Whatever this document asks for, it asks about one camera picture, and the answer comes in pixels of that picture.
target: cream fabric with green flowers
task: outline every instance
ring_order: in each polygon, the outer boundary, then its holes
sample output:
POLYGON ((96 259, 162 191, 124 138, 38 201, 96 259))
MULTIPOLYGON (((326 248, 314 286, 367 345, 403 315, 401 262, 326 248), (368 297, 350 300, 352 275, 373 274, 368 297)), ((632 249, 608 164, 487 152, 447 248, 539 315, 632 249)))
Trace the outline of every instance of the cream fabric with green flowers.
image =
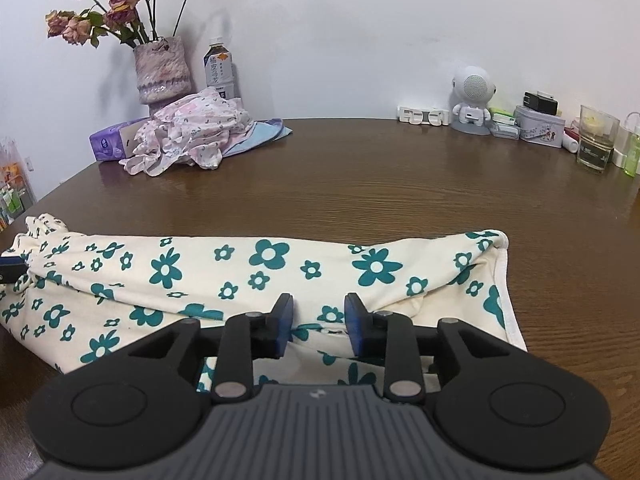
MULTIPOLYGON (((5 256, 29 270, 0 291, 0 323, 62 372, 185 316, 220 326, 296 300, 279 361, 254 363, 257 383, 382 384, 383 369, 354 360, 342 303, 356 292, 370 311, 414 324, 458 317, 520 348, 506 287, 507 237, 485 230, 371 247, 290 238, 87 236, 48 214, 28 217, 5 256)), ((215 359, 199 389, 210 387, 215 359)))

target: vase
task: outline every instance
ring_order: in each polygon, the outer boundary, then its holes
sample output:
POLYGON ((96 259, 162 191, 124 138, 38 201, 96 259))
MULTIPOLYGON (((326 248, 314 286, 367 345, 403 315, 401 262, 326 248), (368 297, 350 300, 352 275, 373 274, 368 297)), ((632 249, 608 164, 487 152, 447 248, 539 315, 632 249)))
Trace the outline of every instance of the vase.
POLYGON ((184 60, 181 38, 141 44, 133 54, 140 102, 149 106, 150 115, 191 93, 191 73, 184 60))

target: brown tabletop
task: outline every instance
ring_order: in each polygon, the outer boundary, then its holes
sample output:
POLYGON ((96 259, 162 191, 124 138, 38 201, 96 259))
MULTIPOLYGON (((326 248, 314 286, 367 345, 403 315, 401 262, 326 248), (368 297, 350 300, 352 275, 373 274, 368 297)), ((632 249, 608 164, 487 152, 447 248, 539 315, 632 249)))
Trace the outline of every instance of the brown tabletop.
MULTIPOLYGON (((640 179, 565 150, 391 120, 291 120, 294 134, 225 159, 129 176, 93 164, 38 202, 86 234, 281 236, 376 244, 485 228, 510 239, 508 287, 529 350, 607 397, 596 464, 640 478, 640 179)), ((24 229, 0 234, 0 249, 24 229)), ((24 424, 54 372, 0 330, 0 476, 39 459, 24 424)))

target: bouquet of dried roses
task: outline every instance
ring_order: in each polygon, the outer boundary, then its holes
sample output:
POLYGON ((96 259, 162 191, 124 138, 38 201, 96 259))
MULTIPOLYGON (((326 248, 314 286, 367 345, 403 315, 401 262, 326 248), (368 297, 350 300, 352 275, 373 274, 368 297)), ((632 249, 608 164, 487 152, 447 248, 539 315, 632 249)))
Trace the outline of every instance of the bouquet of dried roses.
MULTIPOLYGON (((80 13, 72 10, 54 10, 46 15, 49 37, 62 36, 70 44, 85 44, 90 40, 94 47, 100 45, 100 37, 111 34, 120 43, 135 48, 138 44, 158 40, 156 30, 156 0, 144 0, 149 15, 150 36, 146 31, 136 6, 142 0, 108 0, 105 7, 100 0, 80 13)), ((174 35, 182 17, 187 0, 182 3, 174 35)))

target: white robot figurine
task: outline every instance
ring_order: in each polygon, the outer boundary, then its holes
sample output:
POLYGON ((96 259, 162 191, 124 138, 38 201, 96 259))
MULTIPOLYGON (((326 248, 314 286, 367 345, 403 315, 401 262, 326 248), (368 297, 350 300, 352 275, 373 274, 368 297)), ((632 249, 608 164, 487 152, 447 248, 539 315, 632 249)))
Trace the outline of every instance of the white robot figurine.
POLYGON ((456 72, 452 84, 454 93, 462 99, 453 107, 453 114, 458 116, 461 124, 484 126, 484 121, 491 119, 486 104, 495 94, 495 84, 488 73, 480 67, 467 66, 456 72))

